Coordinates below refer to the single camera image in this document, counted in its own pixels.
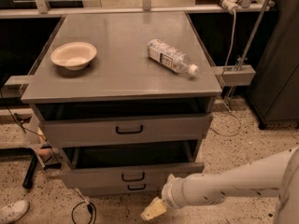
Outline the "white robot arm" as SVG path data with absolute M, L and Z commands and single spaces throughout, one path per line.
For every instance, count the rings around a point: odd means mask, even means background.
M 299 147 L 221 174 L 170 175 L 162 196 L 154 198 L 141 217 L 148 221 L 168 209 L 219 204 L 228 197 L 274 197 L 273 224 L 299 224 Z

